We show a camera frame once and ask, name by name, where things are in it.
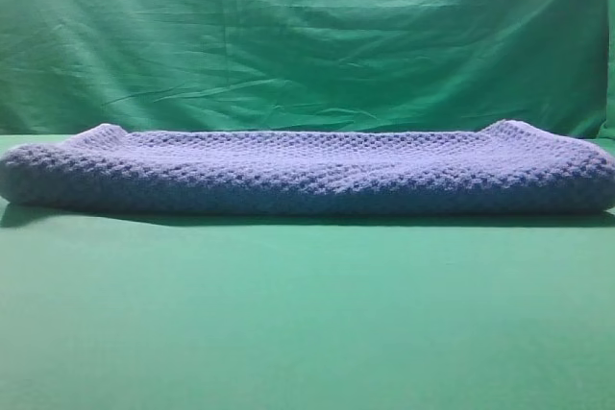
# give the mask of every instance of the green tabletop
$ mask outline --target green tabletop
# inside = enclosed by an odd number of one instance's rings
[[[4,136],[0,150],[57,139]],[[0,202],[0,409],[612,410],[614,212],[199,218]]]

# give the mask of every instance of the green backdrop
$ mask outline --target green backdrop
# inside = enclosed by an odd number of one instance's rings
[[[101,122],[474,130],[515,118],[594,136],[607,10],[607,0],[0,0],[0,133]]]

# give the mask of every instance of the green fabric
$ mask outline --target green fabric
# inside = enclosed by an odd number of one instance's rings
[[[612,410],[614,213],[322,221],[2,202],[0,408]]]
[[[609,59],[608,59],[608,99],[606,121],[600,136],[615,138],[615,0],[608,0]]]
[[[606,0],[0,0],[0,133],[593,136]]]

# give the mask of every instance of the knitted blanket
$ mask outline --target knitted blanket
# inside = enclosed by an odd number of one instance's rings
[[[23,205],[122,212],[588,212],[615,158],[515,121],[451,133],[127,133],[101,125],[0,158]]]

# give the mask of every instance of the blue blanket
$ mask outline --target blue blanket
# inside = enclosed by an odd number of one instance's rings
[[[615,158],[515,121],[451,133],[126,133],[101,125],[0,158],[23,205],[122,212],[588,212]]]

